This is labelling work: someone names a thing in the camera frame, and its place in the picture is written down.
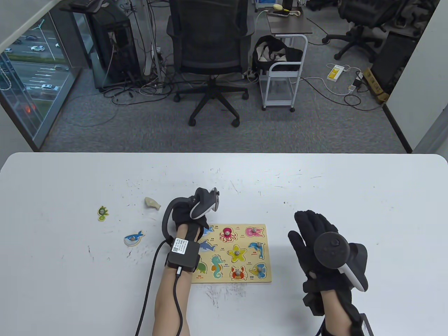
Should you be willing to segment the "person's right hand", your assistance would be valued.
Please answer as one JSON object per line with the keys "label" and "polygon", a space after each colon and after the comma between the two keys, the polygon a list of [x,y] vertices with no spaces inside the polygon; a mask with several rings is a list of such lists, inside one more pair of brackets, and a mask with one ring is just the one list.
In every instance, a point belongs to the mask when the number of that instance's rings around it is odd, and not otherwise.
{"label": "person's right hand", "polygon": [[336,226],[331,224],[325,216],[311,210],[297,211],[294,219],[299,232],[290,231],[289,241],[296,252],[298,262],[304,271],[307,281],[303,284],[304,304],[315,316],[324,315],[322,291],[335,290],[337,298],[343,304],[352,302],[352,286],[345,275],[338,270],[327,268],[315,256],[314,246],[317,238],[326,232],[338,232]]}

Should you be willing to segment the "person's left hand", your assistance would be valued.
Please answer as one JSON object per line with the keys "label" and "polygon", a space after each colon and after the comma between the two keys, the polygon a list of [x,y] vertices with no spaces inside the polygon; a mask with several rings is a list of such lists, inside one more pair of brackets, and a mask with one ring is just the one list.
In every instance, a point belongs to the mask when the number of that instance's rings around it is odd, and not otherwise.
{"label": "person's left hand", "polygon": [[187,203],[178,203],[173,208],[172,220],[176,227],[176,237],[197,242],[209,226],[206,216],[198,219],[190,217],[191,207]]}

